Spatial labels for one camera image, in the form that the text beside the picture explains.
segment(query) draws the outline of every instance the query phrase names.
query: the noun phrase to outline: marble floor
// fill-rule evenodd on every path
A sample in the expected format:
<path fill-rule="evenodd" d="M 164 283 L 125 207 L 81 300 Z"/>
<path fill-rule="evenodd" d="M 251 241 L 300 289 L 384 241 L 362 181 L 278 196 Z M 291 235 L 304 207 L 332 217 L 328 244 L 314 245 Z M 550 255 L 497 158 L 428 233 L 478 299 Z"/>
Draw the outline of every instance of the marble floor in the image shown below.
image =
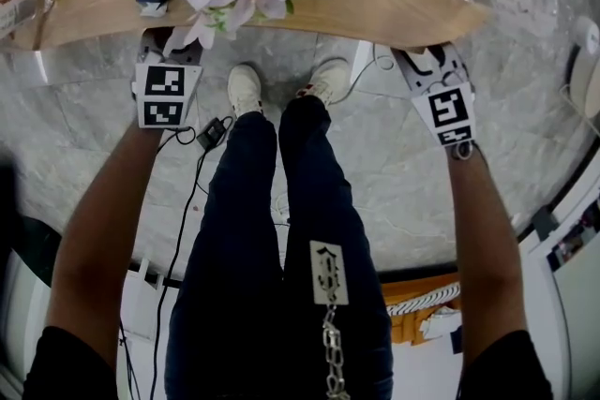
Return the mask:
<path fill-rule="evenodd" d="M 571 25 L 600 20 L 600 0 L 560 0 L 560 28 L 544 41 L 505 35 L 489 22 L 457 44 L 477 88 L 478 140 L 517 229 L 570 177 L 593 134 L 558 95 L 573 45 Z M 41 52 L 0 57 L 0 146 L 18 158 L 22 210 L 62 231 L 94 175 L 133 119 L 129 93 L 139 33 L 93 38 Z M 357 42 L 275 29 L 244 28 L 220 39 L 203 58 L 204 73 L 189 122 L 231 114 L 226 80 L 238 62 L 259 66 L 265 114 L 278 123 L 295 89 L 324 59 L 353 59 Z M 385 47 L 378 47 L 378 55 Z M 404 100 L 398 72 L 370 67 L 349 99 L 332 107 L 329 139 L 352 183 L 375 264 L 380 270 L 455 258 L 453 206 L 444 155 Z M 224 147 L 207 157 L 207 186 Z M 158 156 L 142 208 L 134 255 L 165 272 L 201 147 L 171 142 Z M 191 204 L 180 276 L 203 215 L 205 196 Z M 273 217 L 286 218 L 280 160 Z M 285 227 L 277 228 L 285 252 Z"/>

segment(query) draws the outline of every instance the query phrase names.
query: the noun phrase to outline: white sneaker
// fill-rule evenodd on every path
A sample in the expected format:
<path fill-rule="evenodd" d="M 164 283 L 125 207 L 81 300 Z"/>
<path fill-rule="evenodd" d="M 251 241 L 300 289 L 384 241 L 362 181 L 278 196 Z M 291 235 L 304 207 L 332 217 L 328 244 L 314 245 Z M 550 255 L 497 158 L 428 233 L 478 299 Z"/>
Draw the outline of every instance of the white sneaker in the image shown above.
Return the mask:
<path fill-rule="evenodd" d="M 227 91 L 238 118 L 249 111 L 263 113 L 261 81 L 252 67 L 240 65 L 232 68 Z"/>
<path fill-rule="evenodd" d="M 329 60 L 312 74 L 310 83 L 296 96 L 315 96 L 325 107 L 339 102 L 350 90 L 350 67 L 343 59 Z"/>

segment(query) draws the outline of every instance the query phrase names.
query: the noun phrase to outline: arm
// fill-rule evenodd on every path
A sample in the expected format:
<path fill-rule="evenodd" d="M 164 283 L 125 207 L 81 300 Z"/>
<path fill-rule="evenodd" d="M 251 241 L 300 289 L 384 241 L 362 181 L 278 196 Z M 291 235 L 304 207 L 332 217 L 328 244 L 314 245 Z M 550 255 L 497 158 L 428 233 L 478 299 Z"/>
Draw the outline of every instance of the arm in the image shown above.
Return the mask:
<path fill-rule="evenodd" d="M 448 155 L 455 204 L 464 365 L 508 333 L 526 330 L 518 241 L 477 149 Z"/>
<path fill-rule="evenodd" d="M 61 242 L 47 325 L 116 366 L 121 294 L 162 130 L 132 124 L 83 195 Z"/>

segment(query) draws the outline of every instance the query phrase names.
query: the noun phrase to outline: sleeve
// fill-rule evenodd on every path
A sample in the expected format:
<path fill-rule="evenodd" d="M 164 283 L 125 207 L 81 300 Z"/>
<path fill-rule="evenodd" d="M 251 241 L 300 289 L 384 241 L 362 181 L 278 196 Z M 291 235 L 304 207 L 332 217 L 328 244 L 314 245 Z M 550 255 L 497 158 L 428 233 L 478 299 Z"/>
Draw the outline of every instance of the sleeve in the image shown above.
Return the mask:
<path fill-rule="evenodd" d="M 528 332 L 512 332 L 492 344 L 464 371 L 457 399 L 551 400 L 552 389 Z"/>
<path fill-rule="evenodd" d="M 23 400 L 89 398 L 116 400 L 109 365 L 86 343 L 63 329 L 46 327 L 24 383 Z"/>

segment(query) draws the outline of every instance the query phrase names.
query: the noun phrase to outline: dark blue jeans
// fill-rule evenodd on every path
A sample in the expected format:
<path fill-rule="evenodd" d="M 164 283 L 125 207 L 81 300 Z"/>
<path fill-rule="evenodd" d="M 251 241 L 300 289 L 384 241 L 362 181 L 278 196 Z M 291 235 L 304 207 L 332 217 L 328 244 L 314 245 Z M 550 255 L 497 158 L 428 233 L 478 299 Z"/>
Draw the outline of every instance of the dark blue jeans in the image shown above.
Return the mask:
<path fill-rule="evenodd" d="M 350 304 L 334 323 L 348 393 L 391 398 L 390 319 L 350 184 L 325 137 L 330 124 L 314 96 L 292 101 L 281 118 L 291 219 L 282 272 L 270 211 L 275 129 L 257 112 L 235 123 L 172 312 L 170 400 L 326 397 L 326 307 L 313 301 L 310 240 L 342 246 Z"/>

